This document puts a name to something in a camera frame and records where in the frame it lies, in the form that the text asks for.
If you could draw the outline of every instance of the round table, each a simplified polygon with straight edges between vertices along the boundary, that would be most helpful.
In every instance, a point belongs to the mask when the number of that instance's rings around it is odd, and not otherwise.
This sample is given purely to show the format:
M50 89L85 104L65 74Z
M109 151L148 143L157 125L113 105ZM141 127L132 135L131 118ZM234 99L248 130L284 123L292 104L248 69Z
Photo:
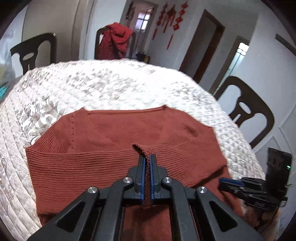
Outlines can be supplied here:
M25 147L58 118L87 110L167 105L213 127L230 176L265 178L241 131L187 75L135 60L72 61L28 71L0 105L0 217L16 240L41 227Z

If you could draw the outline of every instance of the rust-colored sweater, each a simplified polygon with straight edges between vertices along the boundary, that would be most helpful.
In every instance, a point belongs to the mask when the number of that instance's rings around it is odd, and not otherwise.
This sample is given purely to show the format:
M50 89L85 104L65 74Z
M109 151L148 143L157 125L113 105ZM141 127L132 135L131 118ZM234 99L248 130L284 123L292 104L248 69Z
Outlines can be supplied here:
M185 186L206 186L242 216L238 199L218 191L218 179L229 173L213 129L162 106L127 111L80 109L61 117L26 148L41 223L88 187L108 187L125 177L137 165L138 152L156 154L157 164L167 168L170 177ZM150 201L148 167L146 206ZM170 236L167 207L126 209L123 240L169 240Z

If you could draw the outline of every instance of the teal cloth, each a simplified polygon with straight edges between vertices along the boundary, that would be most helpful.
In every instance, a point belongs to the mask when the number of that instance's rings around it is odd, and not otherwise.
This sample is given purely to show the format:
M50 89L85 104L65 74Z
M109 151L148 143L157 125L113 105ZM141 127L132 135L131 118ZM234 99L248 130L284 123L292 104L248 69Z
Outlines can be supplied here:
M7 90L7 86L0 87L0 99L4 96L5 92Z

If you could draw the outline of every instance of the chair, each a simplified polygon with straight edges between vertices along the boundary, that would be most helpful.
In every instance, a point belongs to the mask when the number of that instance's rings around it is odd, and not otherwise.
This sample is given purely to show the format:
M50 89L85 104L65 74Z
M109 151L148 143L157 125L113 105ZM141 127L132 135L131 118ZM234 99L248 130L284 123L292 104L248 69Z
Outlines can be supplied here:
M265 104L265 102L245 82L243 82L240 78L235 76L229 76L225 80L220 89L214 95L216 100L218 100L221 97L223 92L230 85L237 86L241 91L241 96L237 99L237 103L234 110L229 114L229 117L232 120L240 114L240 117L235 122L238 125L238 127L240 127L244 121L252 118L257 113L261 113L266 117L266 127L250 143L251 147L254 148L271 131L274 125L274 116L269 107ZM246 113L241 108L241 106L239 105L240 102L245 103L249 107L249 109L251 110L250 114Z
M46 33L35 36L24 42L19 43L10 50L11 56L13 56L15 53L18 53L20 55L20 63L23 68L23 74L25 74L29 69L35 68L38 47L44 41L50 42L50 63L55 63L57 56L57 40L55 34ZM33 53L34 55L31 58L24 60L24 57L29 53Z
M96 32L96 43L95 43L95 47L94 47L94 59L98 59L98 52L99 52L99 45L100 45L100 35L104 34L104 32L106 31L107 27L103 27L100 28L97 32ZM130 46L130 52L128 55L128 58L132 58L133 57L133 49L135 47L135 42L136 42L136 33L133 32L131 34L131 46Z

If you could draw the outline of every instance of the silver screw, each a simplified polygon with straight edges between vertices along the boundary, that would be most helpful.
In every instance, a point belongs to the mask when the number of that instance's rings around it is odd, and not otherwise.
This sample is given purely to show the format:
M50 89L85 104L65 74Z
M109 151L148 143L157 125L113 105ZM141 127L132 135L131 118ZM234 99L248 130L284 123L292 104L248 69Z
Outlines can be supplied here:
M207 192L207 188L206 187L198 187L197 189L200 193L206 193Z
M172 182L172 179L171 179L170 177L165 177L165 178L163 179L163 181L164 181L165 183L171 183L171 182Z
M87 189L87 191L88 191L89 193L96 193L97 190L98 190L98 189L97 189L96 187L90 187L90 188Z
M130 178L130 177L125 177L124 179L123 179L123 182L124 183L131 183L133 180Z

